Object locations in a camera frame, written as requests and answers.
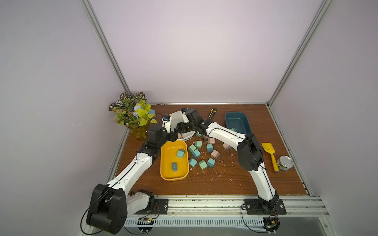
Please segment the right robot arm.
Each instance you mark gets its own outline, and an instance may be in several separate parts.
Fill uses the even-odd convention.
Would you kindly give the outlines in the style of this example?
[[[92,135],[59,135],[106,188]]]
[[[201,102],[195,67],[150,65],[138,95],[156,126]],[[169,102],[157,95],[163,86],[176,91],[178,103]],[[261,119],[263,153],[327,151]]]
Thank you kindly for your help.
[[[195,109],[184,109],[170,116],[171,131],[182,134],[196,131],[209,138],[218,139],[237,150],[238,162],[252,176],[263,210],[266,212],[276,210],[280,198],[269,180],[263,152],[254,134],[245,135],[229,130],[211,119],[204,120]]]

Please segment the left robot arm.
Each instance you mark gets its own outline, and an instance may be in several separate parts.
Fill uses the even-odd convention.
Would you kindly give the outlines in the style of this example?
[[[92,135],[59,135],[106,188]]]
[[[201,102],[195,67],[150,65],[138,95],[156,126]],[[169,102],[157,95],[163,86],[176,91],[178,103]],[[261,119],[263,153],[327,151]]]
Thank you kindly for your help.
[[[180,128],[168,129],[159,124],[151,125],[147,139],[136,151],[131,163],[113,180],[94,188],[90,205],[82,217],[87,225],[114,235],[131,215],[139,211],[152,213],[155,210],[155,196],[152,192],[140,190],[132,196],[129,192],[156,161],[161,147],[168,141],[176,141],[181,131]]]

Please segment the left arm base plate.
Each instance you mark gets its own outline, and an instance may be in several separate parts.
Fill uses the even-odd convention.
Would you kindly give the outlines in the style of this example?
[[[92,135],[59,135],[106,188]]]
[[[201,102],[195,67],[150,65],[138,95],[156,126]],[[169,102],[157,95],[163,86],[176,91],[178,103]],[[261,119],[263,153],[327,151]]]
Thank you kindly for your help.
[[[169,200],[167,198],[157,198],[150,200],[145,209],[137,211],[136,215],[149,215],[149,214],[163,214],[166,215],[168,212]]]

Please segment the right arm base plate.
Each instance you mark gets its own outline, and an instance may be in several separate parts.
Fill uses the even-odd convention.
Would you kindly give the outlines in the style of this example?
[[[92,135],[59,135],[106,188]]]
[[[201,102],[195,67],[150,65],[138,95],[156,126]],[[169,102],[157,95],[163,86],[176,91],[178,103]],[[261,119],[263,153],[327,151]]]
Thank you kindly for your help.
[[[247,211],[247,214],[266,214],[266,215],[285,215],[286,208],[282,199],[271,200],[269,202],[261,199],[245,199],[242,209]]]

